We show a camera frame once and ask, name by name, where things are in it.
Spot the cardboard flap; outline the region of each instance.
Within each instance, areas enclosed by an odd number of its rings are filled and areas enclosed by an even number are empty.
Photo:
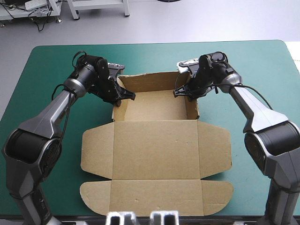
[[[200,156],[200,178],[232,167],[230,133],[222,127],[197,122]]]
[[[226,181],[202,180],[204,216],[222,210],[233,196],[233,186]]]
[[[105,182],[86,182],[80,188],[84,203],[101,215],[134,211],[148,217],[154,210],[178,210],[182,216],[203,216],[200,180],[112,180],[111,193]]]
[[[83,202],[94,212],[106,215],[110,211],[111,185],[111,181],[83,183],[80,186]]]
[[[99,176],[113,177],[114,123],[83,133],[81,168]]]
[[[114,180],[200,177],[195,120],[117,121],[114,135]]]
[[[177,79],[177,87],[184,85],[189,73],[180,74],[179,72],[161,72],[140,75],[121,75],[119,79],[123,82],[126,89],[133,92],[147,92],[158,90],[174,90]]]
[[[145,217],[154,210],[178,210],[181,216],[205,216],[228,204],[233,187],[207,180],[112,180],[86,182],[80,193],[84,203],[101,215],[134,211]]]

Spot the cardboard box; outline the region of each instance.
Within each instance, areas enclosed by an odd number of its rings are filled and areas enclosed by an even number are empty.
[[[233,187],[226,181],[200,180],[231,168],[229,132],[199,122],[197,102],[173,96],[176,72],[120,76],[136,92],[135,101],[114,107],[109,123],[87,130],[82,169],[111,181],[86,182],[80,193],[94,212],[178,210],[182,216],[220,211]]]

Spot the white shelf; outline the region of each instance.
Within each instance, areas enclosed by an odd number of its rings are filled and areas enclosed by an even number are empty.
[[[73,1],[75,9],[95,9],[95,8],[114,8],[122,7],[122,0],[79,0]]]
[[[57,3],[54,0],[49,0],[49,3],[52,7],[52,12],[51,12],[51,16],[58,16],[60,15],[60,10],[61,10],[61,4]],[[20,8],[25,8],[25,5],[21,5],[18,6]],[[6,8],[9,13],[14,17],[14,18],[22,18],[22,17],[28,17],[28,15],[30,14],[30,12],[27,11],[23,11],[23,10],[19,10],[19,9],[15,9],[15,10],[9,10],[8,8]],[[37,16],[37,17],[43,17],[46,16],[45,14],[40,14],[40,13],[32,13],[30,15],[30,17],[32,16]],[[4,9],[3,6],[0,6],[0,21],[2,20],[11,20],[12,17],[8,14],[8,12]]]
[[[128,0],[67,0],[67,2],[74,19],[79,19],[79,10],[115,7],[124,7],[125,16],[129,16]]]

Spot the green tabletop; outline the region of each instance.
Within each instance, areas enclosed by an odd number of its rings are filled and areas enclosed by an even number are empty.
[[[225,52],[245,85],[255,87],[276,111],[300,125],[300,75],[282,41],[38,46],[32,50],[0,122],[0,145],[22,121],[37,115],[50,103],[54,87],[73,71],[72,57],[79,50],[123,64],[126,66],[124,74],[129,75],[175,71],[178,61],[215,51]],[[198,103],[201,121],[227,128],[231,133],[232,169],[207,178],[228,180],[234,187],[232,200],[218,215],[262,215],[270,181],[259,171],[244,146],[245,117],[232,98],[224,93],[216,95],[212,91]],[[111,122],[111,114],[111,104],[89,94],[71,108],[62,155],[43,183],[55,215],[94,215],[81,200],[79,187],[86,181],[105,178],[80,168],[82,134]],[[20,214],[5,186],[2,155],[0,214]],[[300,214],[300,204],[295,214]]]

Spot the black cable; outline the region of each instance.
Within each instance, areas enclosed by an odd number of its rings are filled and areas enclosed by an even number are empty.
[[[57,148],[60,148],[60,145],[61,145],[61,142],[62,142],[62,139],[64,138],[64,135],[65,135],[65,132],[66,132],[66,129],[67,129],[67,124],[68,124],[68,120],[69,120],[69,115],[70,115],[70,109],[71,109],[71,105],[72,105],[72,94],[75,96],[75,98],[77,98],[77,94],[74,92],[74,90],[70,89],[68,86],[64,85],[63,83],[57,85],[55,88],[54,88],[54,91],[51,95],[51,100],[54,99],[54,95],[55,95],[55,92],[56,90],[63,86],[64,87],[64,90],[68,91],[69,92],[69,96],[68,96],[68,103],[67,103],[67,112],[66,112],[66,119],[65,119],[65,123],[64,123],[64,127],[63,127],[63,130],[62,130],[62,133],[61,133],[61,137],[60,137],[60,142],[58,143],[58,146]]]
[[[30,18],[30,15],[33,14],[33,13],[35,13],[35,11],[32,11],[31,13],[29,13],[27,17],[28,17],[28,18],[29,18],[29,19],[37,26],[37,30],[38,30],[39,32],[41,32],[41,31],[44,29],[45,24],[46,24],[46,23],[49,23],[49,22],[48,22],[48,18],[51,16],[51,12],[52,12],[52,11],[53,11],[53,9],[51,8],[51,9],[49,10],[49,12],[47,13],[47,16],[46,16],[46,18],[45,18],[45,20],[44,20],[44,23],[43,23],[42,28],[39,27],[37,21],[34,21],[33,19]]]
[[[230,94],[230,91],[231,91],[231,88],[233,87],[241,87],[241,88],[249,88],[251,90],[253,90],[256,94],[259,95],[259,97],[262,98],[262,100],[264,100],[264,102],[268,105],[268,107],[273,110],[272,106],[269,104],[269,102],[262,96],[261,93],[259,93],[255,88],[251,87],[251,86],[247,86],[247,85],[243,85],[243,84],[223,84],[223,83],[217,83],[217,84],[212,84],[212,85],[209,85],[209,86],[206,86],[206,87],[203,87],[203,89],[206,89],[206,88],[217,88],[219,86],[230,86],[229,88],[229,94]]]

